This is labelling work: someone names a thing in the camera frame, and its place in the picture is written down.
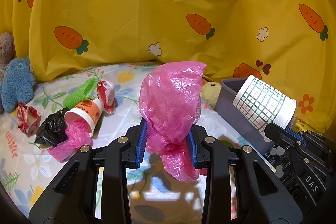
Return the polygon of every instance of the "yellow fabric backdrop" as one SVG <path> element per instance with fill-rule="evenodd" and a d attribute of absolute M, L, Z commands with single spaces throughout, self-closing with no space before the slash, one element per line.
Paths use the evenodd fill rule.
<path fill-rule="evenodd" d="M 13 33 L 13 0 L 0 0 L 0 33 Z"/>
<path fill-rule="evenodd" d="M 216 81 L 262 78 L 320 131 L 336 116 L 336 0 L 16 1 L 17 52 L 27 55 L 29 28 L 40 81 L 100 63 L 197 60 Z"/>

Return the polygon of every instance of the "blue stuffed toy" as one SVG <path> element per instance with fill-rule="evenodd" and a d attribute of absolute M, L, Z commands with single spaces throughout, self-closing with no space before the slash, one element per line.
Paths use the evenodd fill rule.
<path fill-rule="evenodd" d="M 34 97 L 35 78 L 30 72 L 29 56 L 26 60 L 14 58 L 2 68 L 5 75 L 0 83 L 0 94 L 5 111 L 13 112 L 17 103 L 28 103 Z"/>

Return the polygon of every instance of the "yellow plush toy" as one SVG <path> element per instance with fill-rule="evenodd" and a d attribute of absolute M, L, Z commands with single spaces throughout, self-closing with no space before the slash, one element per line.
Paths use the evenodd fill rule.
<path fill-rule="evenodd" d="M 202 87 L 201 97 L 212 107 L 215 108 L 221 84 L 216 82 L 208 82 Z"/>

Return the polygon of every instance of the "pink plastic bag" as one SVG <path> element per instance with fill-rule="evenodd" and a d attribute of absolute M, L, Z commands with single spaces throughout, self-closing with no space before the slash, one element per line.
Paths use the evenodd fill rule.
<path fill-rule="evenodd" d="M 148 122 L 147 151 L 160 155 L 165 170 L 184 182 L 199 176 L 189 160 L 185 137 L 199 118 L 205 67 L 194 61 L 164 64 L 144 79 L 140 91 L 139 110 Z"/>
<path fill-rule="evenodd" d="M 56 147 L 48 148 L 49 154 L 56 160 L 63 161 L 72 156 L 82 145 L 91 145 L 88 127 L 89 124 L 84 119 L 72 121 L 65 130 L 68 140 L 59 143 Z"/>

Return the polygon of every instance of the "floral bedsheet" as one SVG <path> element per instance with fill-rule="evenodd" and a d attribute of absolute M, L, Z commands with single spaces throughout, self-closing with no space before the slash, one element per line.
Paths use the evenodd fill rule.
<path fill-rule="evenodd" d="M 83 72 L 39 84 L 34 106 L 42 121 L 60 110 L 64 98 L 88 78 L 106 79 L 115 85 L 117 108 L 114 114 L 103 117 L 98 133 L 93 136 L 93 148 L 108 145 L 124 136 L 127 129 L 138 125 L 138 110 L 142 80 L 158 66 L 155 62 L 119 64 L 89 68 Z M 55 160 L 46 149 L 34 144 L 35 135 L 27 137 L 16 124 L 16 112 L 0 115 L 0 181 L 17 207 L 28 216 L 30 209 L 59 172 L 64 163 Z M 246 141 L 215 111 L 202 102 L 198 123 L 209 135 L 233 146 Z M 101 185 L 103 168 L 100 169 L 96 196 L 96 217 L 101 213 Z M 206 177 L 195 182 L 182 183 L 163 169 L 160 157 L 145 153 L 138 170 L 127 170 L 127 184 L 133 224 L 144 223 L 200 223 L 204 202 Z M 231 217 L 236 217 L 235 185 L 231 183 Z"/>

